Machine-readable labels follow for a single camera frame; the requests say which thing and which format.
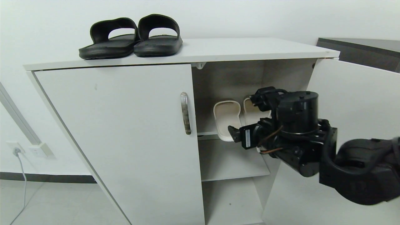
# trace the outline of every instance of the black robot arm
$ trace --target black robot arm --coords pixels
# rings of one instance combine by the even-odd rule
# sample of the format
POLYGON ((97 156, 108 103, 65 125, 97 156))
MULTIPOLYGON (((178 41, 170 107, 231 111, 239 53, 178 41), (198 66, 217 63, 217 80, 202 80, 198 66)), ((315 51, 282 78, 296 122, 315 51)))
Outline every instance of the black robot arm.
POLYGON ((229 126, 244 149, 279 158, 304 177, 320 173, 320 183, 335 188, 346 199, 374 205, 400 196, 400 138, 356 139, 336 153, 337 128, 318 119, 318 94, 287 92, 266 87, 250 96, 271 118, 256 124, 229 126))

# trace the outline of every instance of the closed cabinet door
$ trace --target closed cabinet door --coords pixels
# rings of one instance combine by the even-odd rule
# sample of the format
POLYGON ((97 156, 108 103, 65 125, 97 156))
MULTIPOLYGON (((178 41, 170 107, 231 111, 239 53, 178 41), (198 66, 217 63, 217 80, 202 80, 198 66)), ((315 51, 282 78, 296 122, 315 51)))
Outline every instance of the closed cabinet door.
MULTIPOLYGON (((351 139, 400 135, 400 74, 358 64, 319 59, 307 90, 319 94, 318 117, 338 128, 339 148, 351 139)), ((281 163, 269 195, 267 224, 400 224, 400 198, 374 206, 357 205, 281 163)))
POLYGON ((189 64, 35 76, 78 153, 131 224, 204 224, 189 64))

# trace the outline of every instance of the gray floor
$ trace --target gray floor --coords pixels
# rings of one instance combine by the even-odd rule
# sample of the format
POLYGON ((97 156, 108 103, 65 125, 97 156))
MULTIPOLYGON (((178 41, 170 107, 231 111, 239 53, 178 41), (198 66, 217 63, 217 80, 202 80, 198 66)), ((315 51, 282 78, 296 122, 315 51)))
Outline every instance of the gray floor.
MULTIPOLYGON (((0 224, 23 204, 23 181, 0 180, 0 224)), ((97 184, 28 182, 25 210, 13 225, 127 225, 97 184)))

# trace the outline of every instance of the baseboard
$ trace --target baseboard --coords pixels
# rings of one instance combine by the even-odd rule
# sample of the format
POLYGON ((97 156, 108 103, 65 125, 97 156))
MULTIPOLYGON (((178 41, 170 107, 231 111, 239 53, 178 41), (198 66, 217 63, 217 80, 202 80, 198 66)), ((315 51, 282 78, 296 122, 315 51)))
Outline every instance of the baseboard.
MULTIPOLYGON (((31 174, 26 173, 27 181, 35 182, 51 182, 51 183, 84 183, 95 184, 97 183, 90 175, 47 175, 47 174, 31 174)), ((0 172, 1 180, 23 181, 24 176, 22 173, 8 173, 0 172)))

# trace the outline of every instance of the wall outlet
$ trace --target wall outlet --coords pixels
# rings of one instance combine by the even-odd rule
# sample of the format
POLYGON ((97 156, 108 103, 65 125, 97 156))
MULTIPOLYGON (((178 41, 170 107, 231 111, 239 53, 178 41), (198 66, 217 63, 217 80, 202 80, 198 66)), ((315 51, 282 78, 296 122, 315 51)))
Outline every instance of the wall outlet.
POLYGON ((29 147, 32 154, 36 157, 46 158, 47 156, 51 155, 52 152, 50 148, 46 145, 46 143, 41 143, 40 145, 32 145, 29 147))
POLYGON ((8 146, 11 148, 11 151, 14 151, 14 148, 19 148, 21 153, 25 153, 25 150, 21 147, 21 145, 16 141, 6 141, 8 146))

